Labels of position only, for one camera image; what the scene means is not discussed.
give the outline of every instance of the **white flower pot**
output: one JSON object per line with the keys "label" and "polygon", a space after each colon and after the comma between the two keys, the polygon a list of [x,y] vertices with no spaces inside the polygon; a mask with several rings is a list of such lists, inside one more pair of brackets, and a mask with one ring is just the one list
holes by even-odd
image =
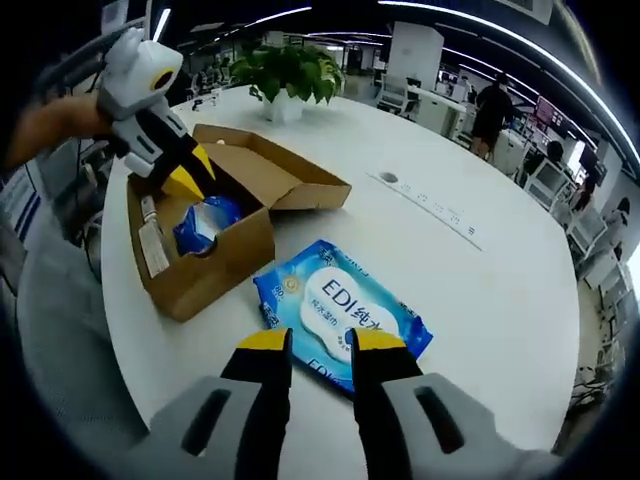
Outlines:
{"label": "white flower pot", "polygon": [[284,88],[273,99],[273,103],[266,98],[263,98],[262,103],[264,103],[264,116],[273,123],[289,123],[302,117],[304,102],[297,96],[290,98]]}

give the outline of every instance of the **wet wipes package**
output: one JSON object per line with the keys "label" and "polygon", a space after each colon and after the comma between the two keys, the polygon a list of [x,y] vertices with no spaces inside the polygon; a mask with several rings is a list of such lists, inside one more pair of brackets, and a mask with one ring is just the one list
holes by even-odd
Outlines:
{"label": "wet wipes package", "polygon": [[173,228],[178,253],[202,253],[216,239],[216,233],[242,219],[240,209],[225,197],[207,197],[187,210],[184,220]]}
{"label": "wet wipes package", "polygon": [[292,328],[294,356],[349,393],[349,329],[397,335],[416,358],[433,338],[415,312],[324,240],[253,281],[267,326]]}

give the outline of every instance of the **green plant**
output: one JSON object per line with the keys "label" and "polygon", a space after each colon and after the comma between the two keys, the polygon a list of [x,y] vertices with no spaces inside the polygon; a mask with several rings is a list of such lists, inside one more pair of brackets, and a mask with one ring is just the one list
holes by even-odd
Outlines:
{"label": "green plant", "polygon": [[281,89],[289,97],[329,103],[340,91],[342,76],[336,62],[322,50],[307,47],[262,45],[231,66],[231,76],[251,85],[249,94],[273,102]]}

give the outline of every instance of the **round white table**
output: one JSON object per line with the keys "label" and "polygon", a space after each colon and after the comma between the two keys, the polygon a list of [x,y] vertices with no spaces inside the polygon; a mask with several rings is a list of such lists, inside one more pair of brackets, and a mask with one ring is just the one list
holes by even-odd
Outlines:
{"label": "round white table", "polygon": [[[335,211],[274,219],[276,262],[318,238],[348,252],[418,312],[434,339],[419,364],[495,414],[521,448],[549,450],[568,406],[578,357],[576,282],[567,242],[537,203],[490,165],[407,120],[336,98],[277,126],[246,88],[217,106],[175,108],[188,128],[209,123],[250,130],[353,185]],[[264,328],[251,279],[196,317],[159,315],[142,287],[131,247],[120,163],[103,220],[105,308],[122,375],[143,420],[203,375],[219,375],[237,343]],[[472,222],[482,250],[367,173],[390,171],[437,195]],[[348,400],[294,369],[291,418],[280,478],[366,478]]]}

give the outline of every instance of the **cardboard box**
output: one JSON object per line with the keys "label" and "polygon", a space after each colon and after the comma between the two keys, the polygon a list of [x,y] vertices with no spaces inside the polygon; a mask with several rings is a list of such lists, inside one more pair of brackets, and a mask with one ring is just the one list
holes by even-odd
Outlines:
{"label": "cardboard box", "polygon": [[[210,303],[274,260],[269,210],[341,207],[351,186],[299,155],[254,133],[196,125],[193,137],[216,164],[222,194],[237,202],[243,219],[217,235],[203,254],[178,255],[173,227],[193,203],[168,196],[135,174],[127,185],[129,228],[142,283],[167,316],[186,322]],[[217,144],[224,140],[225,145]],[[151,278],[138,230],[143,225],[140,200],[153,195],[169,268]]]}

